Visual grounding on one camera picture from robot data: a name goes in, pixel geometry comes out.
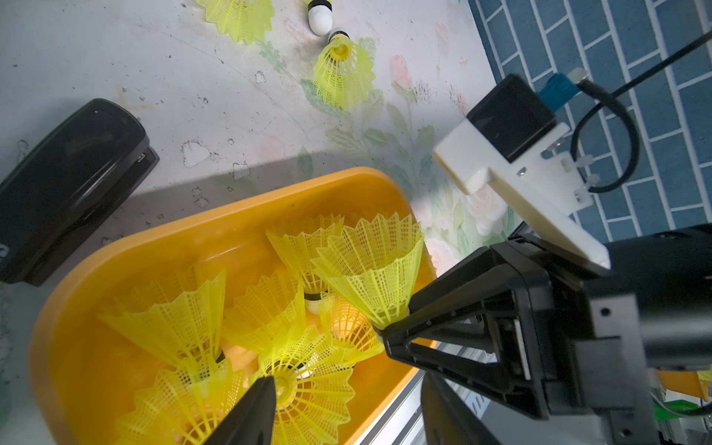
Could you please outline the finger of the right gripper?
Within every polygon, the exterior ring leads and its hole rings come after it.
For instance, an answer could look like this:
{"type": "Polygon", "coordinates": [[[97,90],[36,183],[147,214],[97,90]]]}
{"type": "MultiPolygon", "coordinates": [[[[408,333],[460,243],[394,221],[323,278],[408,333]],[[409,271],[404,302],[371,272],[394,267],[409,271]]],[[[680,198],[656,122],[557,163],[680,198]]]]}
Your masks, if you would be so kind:
{"type": "Polygon", "coordinates": [[[517,313],[523,278],[507,260],[506,244],[480,248],[418,291],[405,318],[409,328],[445,326],[476,315],[517,313]]]}
{"type": "Polygon", "coordinates": [[[381,339],[397,362],[432,372],[529,418],[549,418],[541,368],[530,360],[519,322],[487,322],[482,334],[461,322],[411,327],[398,322],[382,330],[381,339]],[[482,363],[453,355],[424,345],[424,340],[483,350],[496,360],[482,363]]]}

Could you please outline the black stapler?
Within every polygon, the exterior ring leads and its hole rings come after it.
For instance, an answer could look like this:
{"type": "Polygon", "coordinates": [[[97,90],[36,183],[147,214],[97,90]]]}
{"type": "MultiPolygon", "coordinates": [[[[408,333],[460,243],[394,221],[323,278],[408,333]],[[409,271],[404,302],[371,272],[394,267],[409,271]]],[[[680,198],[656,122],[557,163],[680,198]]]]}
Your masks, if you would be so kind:
{"type": "Polygon", "coordinates": [[[141,122],[95,98],[1,185],[1,281],[39,287],[159,163],[141,122]]]}

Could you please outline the yellow shuttlecock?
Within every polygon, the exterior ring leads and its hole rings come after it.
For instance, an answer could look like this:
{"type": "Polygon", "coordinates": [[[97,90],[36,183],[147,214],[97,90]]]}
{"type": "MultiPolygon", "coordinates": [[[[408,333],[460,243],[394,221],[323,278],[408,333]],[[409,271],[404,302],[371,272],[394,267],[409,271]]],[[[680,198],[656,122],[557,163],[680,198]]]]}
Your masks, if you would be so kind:
{"type": "Polygon", "coordinates": [[[317,36],[328,34],[333,27],[333,6],[329,0],[311,0],[307,5],[308,23],[317,36]]]}
{"type": "Polygon", "coordinates": [[[312,260],[318,257],[330,237],[339,235],[345,217],[340,214],[319,215],[313,218],[291,220],[273,226],[266,235],[287,270],[300,280],[304,290],[306,309],[319,315],[322,294],[328,285],[319,277],[312,260]]]}
{"type": "Polygon", "coordinates": [[[276,384],[274,444],[337,444],[339,427],[350,422],[353,370],[332,337],[310,324],[276,337],[258,355],[250,384],[265,376],[276,384]]]}
{"type": "Polygon", "coordinates": [[[367,51],[348,33],[331,33],[313,68],[313,85],[322,102],[343,111],[353,109],[366,100],[375,79],[367,51]]]}
{"type": "Polygon", "coordinates": [[[205,368],[158,372],[116,421],[119,444],[202,444],[244,396],[246,375],[224,360],[205,368]]]}
{"type": "Polygon", "coordinates": [[[307,327],[303,285],[287,271],[262,276],[224,310],[222,338],[252,352],[272,347],[292,328],[307,327]]]}
{"type": "Polygon", "coordinates": [[[205,9],[205,20],[236,44],[263,42],[276,13],[270,0],[197,0],[197,4],[205,9]]]}
{"type": "Polygon", "coordinates": [[[221,356],[226,270],[196,264],[111,300],[98,319],[156,358],[181,367],[221,356]]]}
{"type": "Polygon", "coordinates": [[[424,247],[425,236],[413,215],[378,213],[328,237],[311,264],[322,280],[383,330],[409,314],[424,247]]]}
{"type": "Polygon", "coordinates": [[[319,316],[324,333],[343,352],[344,366],[357,365],[385,350],[368,317],[340,296],[325,297],[319,316]]]}

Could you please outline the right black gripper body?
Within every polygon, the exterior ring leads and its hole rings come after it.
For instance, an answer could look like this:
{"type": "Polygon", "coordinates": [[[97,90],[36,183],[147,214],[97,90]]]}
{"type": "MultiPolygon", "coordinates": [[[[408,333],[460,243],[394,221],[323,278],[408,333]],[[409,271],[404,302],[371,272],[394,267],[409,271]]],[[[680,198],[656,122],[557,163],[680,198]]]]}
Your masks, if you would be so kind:
{"type": "Polygon", "coordinates": [[[711,364],[711,227],[608,248],[610,269],[538,239],[501,246],[514,310],[500,327],[500,402],[537,420],[592,413],[611,443],[655,444],[649,370],[711,364]]]}

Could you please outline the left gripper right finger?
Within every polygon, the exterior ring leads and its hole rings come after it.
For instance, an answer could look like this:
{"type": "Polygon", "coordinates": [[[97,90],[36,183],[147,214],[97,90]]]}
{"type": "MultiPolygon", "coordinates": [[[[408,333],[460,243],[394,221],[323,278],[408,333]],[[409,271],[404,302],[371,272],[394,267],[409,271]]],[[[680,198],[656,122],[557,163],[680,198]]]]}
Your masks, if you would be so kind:
{"type": "Polygon", "coordinates": [[[427,444],[491,445],[495,437],[440,376],[427,372],[421,389],[427,444]]]}

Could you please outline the yellow shuttlecock bottom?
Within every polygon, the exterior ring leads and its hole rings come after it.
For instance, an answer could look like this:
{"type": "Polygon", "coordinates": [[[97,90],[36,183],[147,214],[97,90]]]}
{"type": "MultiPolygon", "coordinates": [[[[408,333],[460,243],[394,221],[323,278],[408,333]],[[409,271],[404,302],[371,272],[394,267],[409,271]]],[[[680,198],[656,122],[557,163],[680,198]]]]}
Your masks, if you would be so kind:
{"type": "Polygon", "coordinates": [[[324,333],[343,352],[344,366],[357,365],[385,350],[368,317],[340,296],[325,297],[319,316],[324,333]]]}

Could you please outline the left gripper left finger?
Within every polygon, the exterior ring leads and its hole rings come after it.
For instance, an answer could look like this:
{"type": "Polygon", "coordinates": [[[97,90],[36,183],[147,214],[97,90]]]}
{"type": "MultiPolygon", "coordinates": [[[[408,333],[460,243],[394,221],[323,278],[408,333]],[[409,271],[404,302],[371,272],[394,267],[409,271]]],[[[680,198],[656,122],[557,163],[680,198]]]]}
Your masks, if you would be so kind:
{"type": "Polygon", "coordinates": [[[276,382],[272,376],[257,379],[209,435],[205,445],[270,445],[276,418],[276,382]]]}

